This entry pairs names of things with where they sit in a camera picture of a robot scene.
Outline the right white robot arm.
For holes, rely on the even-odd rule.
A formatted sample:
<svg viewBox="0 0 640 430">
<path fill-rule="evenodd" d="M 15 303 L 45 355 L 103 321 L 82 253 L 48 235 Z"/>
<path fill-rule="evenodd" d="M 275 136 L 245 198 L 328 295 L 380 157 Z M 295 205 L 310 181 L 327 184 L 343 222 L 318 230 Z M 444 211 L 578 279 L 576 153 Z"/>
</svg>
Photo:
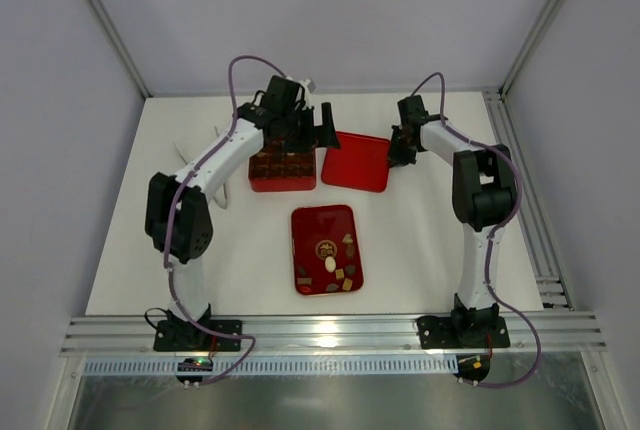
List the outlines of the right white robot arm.
<svg viewBox="0 0 640 430">
<path fill-rule="evenodd" d="M 463 266 L 453 309 L 443 317 L 416 320 L 423 349 L 510 345 L 493 285 L 504 227 L 519 208 L 519 177 L 509 149 L 486 145 L 457 130 L 442 115 L 427 112 L 422 97 L 397 103 L 400 123 L 392 127 L 390 167 L 414 164 L 432 152 L 452 168 L 452 207 L 463 228 Z"/>
</svg>

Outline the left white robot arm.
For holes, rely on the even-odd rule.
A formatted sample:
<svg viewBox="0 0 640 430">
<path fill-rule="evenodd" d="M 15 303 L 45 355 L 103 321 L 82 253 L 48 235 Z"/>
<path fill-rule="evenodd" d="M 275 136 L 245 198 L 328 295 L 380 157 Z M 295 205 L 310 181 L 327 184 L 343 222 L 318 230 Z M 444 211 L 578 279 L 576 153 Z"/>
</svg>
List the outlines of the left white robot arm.
<svg viewBox="0 0 640 430">
<path fill-rule="evenodd" d="M 202 351 L 212 341 L 239 349 L 239 331 L 218 330 L 211 320 L 203 270 L 214 237 L 209 205 L 233 173 L 272 142 L 289 153 L 340 146 L 331 104 L 322 103 L 321 119 L 314 119 L 310 85 L 272 76 L 255 100 L 232 105 L 231 123 L 198 157 L 150 179 L 144 231 L 163 257 L 171 297 L 156 326 L 155 351 Z"/>
</svg>

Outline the red box lid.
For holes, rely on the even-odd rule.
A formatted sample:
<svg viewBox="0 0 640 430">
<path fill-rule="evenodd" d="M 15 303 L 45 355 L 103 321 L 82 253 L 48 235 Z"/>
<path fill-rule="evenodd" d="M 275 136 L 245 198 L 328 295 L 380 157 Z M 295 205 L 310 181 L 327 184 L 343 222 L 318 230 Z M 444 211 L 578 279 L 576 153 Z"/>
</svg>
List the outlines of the red box lid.
<svg viewBox="0 0 640 430">
<path fill-rule="evenodd" d="M 328 148 L 321 172 L 324 184 L 372 193 L 386 190 L 390 140 L 337 132 L 340 148 Z"/>
</svg>

